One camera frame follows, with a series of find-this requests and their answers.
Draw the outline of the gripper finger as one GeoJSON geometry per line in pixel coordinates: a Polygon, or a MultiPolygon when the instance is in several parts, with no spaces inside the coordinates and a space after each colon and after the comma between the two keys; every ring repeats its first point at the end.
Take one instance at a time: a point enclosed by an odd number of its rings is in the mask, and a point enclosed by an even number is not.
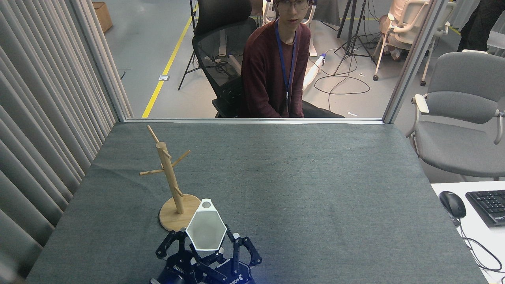
{"type": "Polygon", "coordinates": [[[250,254],[251,260],[248,266],[256,266],[263,262],[262,257],[258,253],[255,248],[251,238],[249,237],[240,237],[238,233],[231,234],[231,242],[233,243],[233,257],[231,258],[232,262],[232,273],[238,273],[239,271],[239,259],[240,259],[240,247],[244,246],[250,254]]]}
{"type": "Polygon", "coordinates": [[[207,255],[206,257],[200,257],[198,251],[196,252],[196,266],[197,268],[209,268],[210,265],[214,263],[224,264],[226,262],[226,258],[224,257],[225,250],[223,248],[219,248],[215,252],[207,255]]]}
{"type": "Polygon", "coordinates": [[[171,230],[158,246],[155,255],[158,259],[165,259],[168,256],[170,246],[178,241],[178,252],[185,250],[186,233],[184,230],[171,230]]]}
{"type": "Polygon", "coordinates": [[[197,268],[197,266],[196,266],[196,252],[197,252],[197,250],[195,249],[195,247],[193,246],[193,244],[190,244],[189,248],[191,249],[191,252],[193,254],[193,258],[195,259],[195,263],[192,264],[194,270],[201,271],[202,273],[205,274],[205,277],[202,279],[203,282],[210,284],[211,283],[210,280],[212,280],[213,282],[219,283],[219,281],[220,281],[220,273],[218,273],[218,271],[214,270],[211,267],[209,267],[209,268],[197,268]]]}

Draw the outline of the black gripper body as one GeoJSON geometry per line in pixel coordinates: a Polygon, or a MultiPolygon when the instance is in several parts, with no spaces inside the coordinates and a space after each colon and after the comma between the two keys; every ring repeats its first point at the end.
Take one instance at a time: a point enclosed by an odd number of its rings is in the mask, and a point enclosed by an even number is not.
{"type": "Polygon", "coordinates": [[[166,259],[166,265],[153,284],[198,284],[202,273],[196,271],[191,264],[193,255],[173,254],[166,259]]]}
{"type": "Polygon", "coordinates": [[[238,268],[232,268],[232,265],[220,265],[215,270],[225,275],[224,284],[255,284],[249,265],[238,265],[238,268]]]}

